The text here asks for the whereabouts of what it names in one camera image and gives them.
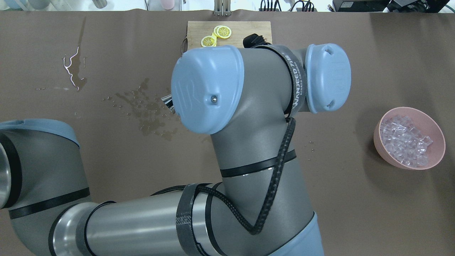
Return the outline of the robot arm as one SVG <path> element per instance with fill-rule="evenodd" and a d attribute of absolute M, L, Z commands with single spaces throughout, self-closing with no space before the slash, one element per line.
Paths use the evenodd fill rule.
<path fill-rule="evenodd" d="M 97 204 L 71 126 L 13 120 L 1 123 L 1 208 L 40 256 L 323 256 L 294 116 L 339 109 L 350 86 L 336 44 L 189 50 L 171 103 L 188 130 L 211 136 L 222 182 Z"/>

